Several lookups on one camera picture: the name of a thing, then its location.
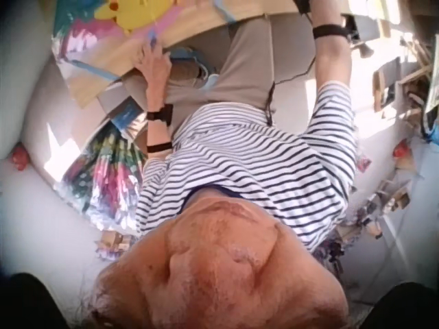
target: white cushion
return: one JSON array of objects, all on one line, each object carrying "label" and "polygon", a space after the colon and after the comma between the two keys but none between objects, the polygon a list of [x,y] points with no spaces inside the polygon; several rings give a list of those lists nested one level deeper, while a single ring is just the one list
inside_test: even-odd
[{"label": "white cushion", "polygon": [[19,141],[27,103],[51,54],[38,1],[11,2],[0,29],[0,159]]}]

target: black wristband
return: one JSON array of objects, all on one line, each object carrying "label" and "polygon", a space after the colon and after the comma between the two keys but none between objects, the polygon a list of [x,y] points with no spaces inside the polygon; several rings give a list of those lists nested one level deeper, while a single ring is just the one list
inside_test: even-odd
[{"label": "black wristband", "polygon": [[346,39],[348,38],[348,31],[336,24],[325,24],[321,26],[317,26],[313,28],[314,39],[321,38],[323,36],[343,36]]},{"label": "black wristband", "polygon": [[174,111],[174,106],[172,104],[165,104],[158,112],[147,112],[146,119],[149,121],[160,120],[166,122],[169,127],[172,122],[172,112]]},{"label": "black wristband", "polygon": [[146,151],[148,153],[158,153],[167,151],[168,149],[172,149],[172,143],[158,144],[146,147]]}]

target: striped shirt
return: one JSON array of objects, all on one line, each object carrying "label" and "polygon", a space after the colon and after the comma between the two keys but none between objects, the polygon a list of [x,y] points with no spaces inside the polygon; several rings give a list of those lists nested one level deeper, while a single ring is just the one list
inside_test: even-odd
[{"label": "striped shirt", "polygon": [[309,127],[298,136],[268,127],[265,113],[246,104],[201,107],[177,131],[173,154],[146,163],[138,231],[175,218],[191,191],[215,185],[265,209],[312,251],[347,207],[353,119],[350,90],[337,82],[320,89]]}]

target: fingers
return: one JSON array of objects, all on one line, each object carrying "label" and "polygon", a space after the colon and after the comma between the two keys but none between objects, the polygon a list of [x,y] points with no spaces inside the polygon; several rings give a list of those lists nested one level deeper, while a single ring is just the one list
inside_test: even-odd
[{"label": "fingers", "polygon": [[132,63],[136,69],[138,69],[142,65],[143,60],[143,50],[140,48],[132,59]]},{"label": "fingers", "polygon": [[152,51],[152,54],[155,58],[159,58],[163,55],[163,47],[160,43],[157,43],[154,47],[154,50]]},{"label": "fingers", "polygon": [[145,43],[134,56],[133,65],[135,68],[139,69],[139,67],[145,63],[145,60],[150,60],[153,57],[164,58],[166,63],[171,65],[170,55],[171,54],[169,52],[163,54],[163,46],[160,43],[157,43],[153,49],[151,49],[151,45],[149,43]]},{"label": "fingers", "polygon": [[151,54],[152,54],[152,49],[151,49],[151,45],[150,45],[149,42],[143,44],[142,50],[143,50],[143,56],[144,56],[144,57],[149,57],[149,56],[151,56]]},{"label": "fingers", "polygon": [[169,66],[172,66],[172,63],[171,63],[171,53],[168,51],[168,52],[164,55],[164,57],[165,57],[165,60],[166,60],[166,64],[168,64]]}]

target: neck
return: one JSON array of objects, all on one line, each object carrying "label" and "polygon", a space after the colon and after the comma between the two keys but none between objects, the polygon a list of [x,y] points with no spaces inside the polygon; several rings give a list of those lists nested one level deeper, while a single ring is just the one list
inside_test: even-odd
[{"label": "neck", "polygon": [[191,196],[189,201],[186,203],[185,208],[190,207],[190,205],[200,201],[201,199],[206,199],[210,197],[227,197],[227,195],[215,190],[214,188],[202,188],[197,193]]}]

